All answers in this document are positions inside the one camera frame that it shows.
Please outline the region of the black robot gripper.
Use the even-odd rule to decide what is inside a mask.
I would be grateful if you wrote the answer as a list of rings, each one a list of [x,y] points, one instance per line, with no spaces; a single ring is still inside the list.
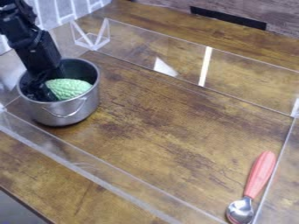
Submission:
[[[35,23],[34,7],[25,0],[0,0],[0,34],[27,68],[21,89],[38,102],[57,102],[55,93],[46,85],[49,74],[63,76],[62,54],[51,34]]]

